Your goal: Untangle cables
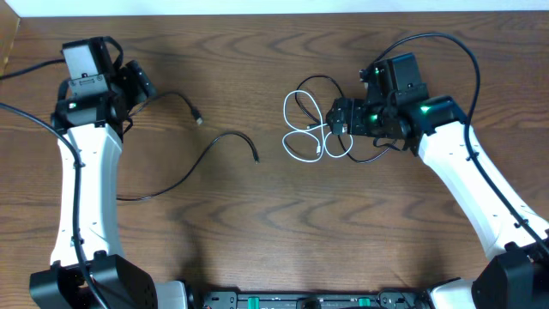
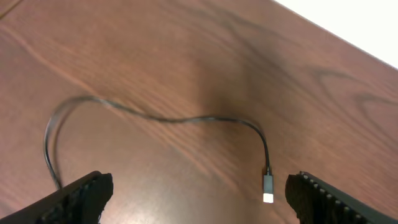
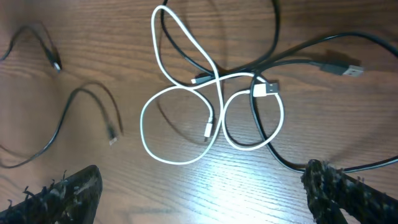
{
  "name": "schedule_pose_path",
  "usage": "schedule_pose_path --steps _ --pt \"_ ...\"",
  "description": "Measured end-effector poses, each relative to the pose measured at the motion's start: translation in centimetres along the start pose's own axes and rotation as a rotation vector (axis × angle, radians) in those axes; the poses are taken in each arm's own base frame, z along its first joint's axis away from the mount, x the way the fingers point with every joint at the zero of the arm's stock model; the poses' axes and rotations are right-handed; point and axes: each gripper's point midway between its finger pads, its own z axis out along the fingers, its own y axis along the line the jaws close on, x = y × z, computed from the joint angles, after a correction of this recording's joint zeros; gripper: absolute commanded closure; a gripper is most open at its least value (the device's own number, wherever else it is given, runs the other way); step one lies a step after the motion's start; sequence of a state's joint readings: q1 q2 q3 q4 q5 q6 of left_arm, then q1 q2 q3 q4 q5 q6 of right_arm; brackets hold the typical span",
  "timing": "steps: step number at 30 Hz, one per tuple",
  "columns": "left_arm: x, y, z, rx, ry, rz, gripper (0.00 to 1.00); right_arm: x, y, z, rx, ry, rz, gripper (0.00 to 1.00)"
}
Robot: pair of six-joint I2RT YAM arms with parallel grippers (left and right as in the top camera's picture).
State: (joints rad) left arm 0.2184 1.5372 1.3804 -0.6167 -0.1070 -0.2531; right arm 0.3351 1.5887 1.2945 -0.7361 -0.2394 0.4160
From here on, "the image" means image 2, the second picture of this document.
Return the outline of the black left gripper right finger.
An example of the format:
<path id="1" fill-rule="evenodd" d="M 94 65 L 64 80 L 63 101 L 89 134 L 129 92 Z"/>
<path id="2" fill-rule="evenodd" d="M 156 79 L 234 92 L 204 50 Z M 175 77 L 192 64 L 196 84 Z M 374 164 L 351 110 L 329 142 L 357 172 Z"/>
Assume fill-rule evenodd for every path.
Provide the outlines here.
<path id="1" fill-rule="evenodd" d="M 288 176 L 285 197 L 301 224 L 397 224 L 308 172 Z"/>

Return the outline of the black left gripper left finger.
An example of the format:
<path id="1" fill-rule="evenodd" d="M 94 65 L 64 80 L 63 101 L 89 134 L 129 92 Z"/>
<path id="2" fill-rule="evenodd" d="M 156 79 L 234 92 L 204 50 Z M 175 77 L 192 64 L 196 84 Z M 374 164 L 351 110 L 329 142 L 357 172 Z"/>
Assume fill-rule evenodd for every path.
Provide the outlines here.
<path id="1" fill-rule="evenodd" d="M 98 224 L 113 195 L 113 176 L 94 171 L 18 212 L 1 224 Z"/>

